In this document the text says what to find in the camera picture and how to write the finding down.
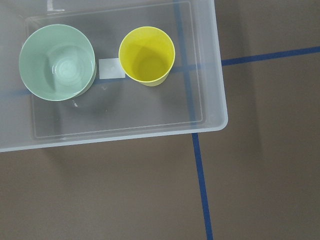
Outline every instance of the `green cup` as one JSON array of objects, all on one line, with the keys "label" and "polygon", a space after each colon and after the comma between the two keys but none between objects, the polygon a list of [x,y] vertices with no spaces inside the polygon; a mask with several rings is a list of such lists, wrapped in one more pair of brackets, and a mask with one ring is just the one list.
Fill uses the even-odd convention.
[{"label": "green cup", "polygon": [[19,56],[20,76],[36,96],[67,100],[87,91],[96,77],[94,49],[78,29],[48,25],[35,31]]}]

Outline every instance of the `floor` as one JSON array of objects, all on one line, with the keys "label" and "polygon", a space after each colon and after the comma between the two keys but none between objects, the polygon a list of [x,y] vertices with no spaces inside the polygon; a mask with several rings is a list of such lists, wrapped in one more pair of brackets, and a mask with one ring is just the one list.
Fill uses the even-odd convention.
[{"label": "floor", "polygon": [[[229,122],[198,134],[214,239],[319,239],[320,2],[215,7]],[[190,134],[0,153],[0,239],[212,239],[197,173]]]}]

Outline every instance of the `white sticker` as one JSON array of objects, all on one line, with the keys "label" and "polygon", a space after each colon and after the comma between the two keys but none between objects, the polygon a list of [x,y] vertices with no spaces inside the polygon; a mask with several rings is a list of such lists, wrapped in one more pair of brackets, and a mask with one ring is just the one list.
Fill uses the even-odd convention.
[{"label": "white sticker", "polygon": [[99,59],[100,79],[124,79],[125,77],[119,58]]}]

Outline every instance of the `cup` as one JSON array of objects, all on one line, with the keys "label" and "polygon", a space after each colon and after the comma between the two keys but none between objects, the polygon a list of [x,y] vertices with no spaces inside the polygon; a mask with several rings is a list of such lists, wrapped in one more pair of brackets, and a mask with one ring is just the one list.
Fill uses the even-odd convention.
[{"label": "cup", "polygon": [[83,94],[95,80],[94,49],[78,29],[53,24],[35,31],[24,43],[19,72],[25,86],[49,101]]},{"label": "cup", "polygon": [[161,29],[142,26],[129,32],[121,42],[119,61],[133,80],[157,86],[164,82],[174,65],[175,46]]}]

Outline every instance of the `plastic container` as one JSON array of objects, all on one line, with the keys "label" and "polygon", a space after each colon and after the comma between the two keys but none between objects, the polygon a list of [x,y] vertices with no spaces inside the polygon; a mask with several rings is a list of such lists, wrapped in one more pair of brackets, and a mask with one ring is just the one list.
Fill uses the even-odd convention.
[{"label": "plastic container", "polygon": [[[58,102],[31,94],[18,65],[27,37],[51,24],[84,33],[97,63],[91,88]],[[142,26],[174,43],[167,79],[156,87],[99,79],[99,59],[117,58],[122,39]],[[0,2],[0,73],[1,152],[218,131],[228,122],[213,0]]]}]

